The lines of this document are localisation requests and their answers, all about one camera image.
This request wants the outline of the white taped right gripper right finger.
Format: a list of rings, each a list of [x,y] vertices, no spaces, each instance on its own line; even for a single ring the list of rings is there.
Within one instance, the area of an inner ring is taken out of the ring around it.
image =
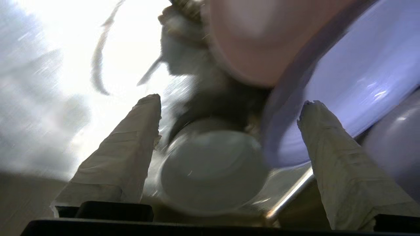
[[[419,205],[363,151],[324,103],[306,101],[297,125],[331,229],[419,231]]]

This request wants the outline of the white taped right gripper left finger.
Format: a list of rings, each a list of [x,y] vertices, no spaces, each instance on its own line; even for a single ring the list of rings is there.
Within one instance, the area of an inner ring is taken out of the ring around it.
[[[54,216],[87,201],[140,203],[160,119],[160,96],[141,98],[51,202]]]

